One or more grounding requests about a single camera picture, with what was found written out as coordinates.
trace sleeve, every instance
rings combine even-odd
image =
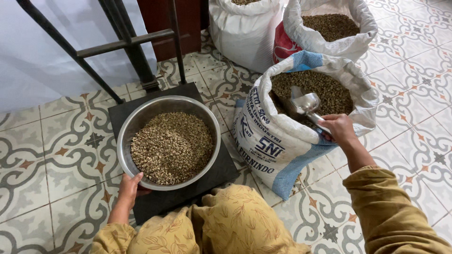
[[[101,229],[93,238],[92,254],[126,253],[131,240],[136,235],[135,229],[128,224],[110,223]]]
[[[343,181],[359,217],[368,254],[452,253],[427,217],[411,204],[396,176],[378,166],[367,166]]]

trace stainless steel bowl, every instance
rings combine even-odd
[[[174,185],[161,185],[150,181],[146,177],[143,177],[140,185],[145,188],[168,191],[179,189],[191,183],[194,183],[196,180],[202,177],[210,169],[210,167],[212,167],[213,162],[217,158],[218,151],[220,150],[220,126],[218,125],[217,119],[209,110],[209,108],[207,108],[206,106],[204,106],[204,104],[200,103],[197,100],[184,96],[158,97],[144,103],[143,105],[135,109],[135,111],[133,111],[132,114],[130,114],[130,116],[126,119],[126,121],[122,125],[121,131],[119,132],[117,146],[118,160],[126,174],[128,174],[130,177],[134,177],[140,172],[140,170],[133,162],[132,156],[130,155],[130,143],[132,141],[132,138],[135,136],[135,133],[141,130],[155,116],[161,113],[172,112],[184,112],[187,114],[195,115],[206,124],[212,136],[212,142],[214,146],[212,156],[204,169],[197,175],[195,175],[195,177],[186,182]]]

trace metal scoop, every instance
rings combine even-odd
[[[319,120],[324,120],[319,114],[315,112],[320,107],[320,98],[317,96],[317,94],[308,94],[303,88],[299,86],[292,86],[291,90],[291,98],[282,101],[283,107],[287,111],[288,115],[295,120],[306,117],[318,128],[332,136],[329,129],[320,126],[317,123],[317,121]]]

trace wooden door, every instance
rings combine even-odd
[[[201,0],[175,0],[182,54],[201,49]],[[148,33],[171,28],[168,0],[137,0]],[[152,41],[157,61],[176,57],[173,38]]]

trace scale platform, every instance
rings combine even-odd
[[[171,89],[149,93],[145,97],[113,106],[108,109],[108,113],[115,138],[118,138],[122,124],[136,108],[149,100],[167,95],[181,95],[193,98],[201,103],[203,102],[195,83],[192,82]],[[143,224],[155,215],[164,214],[179,207],[181,204],[188,203],[191,199],[208,193],[212,188],[231,182],[239,175],[223,140],[221,140],[220,151],[215,163],[198,181],[177,190],[152,191],[148,195],[137,197],[133,207],[137,225]]]

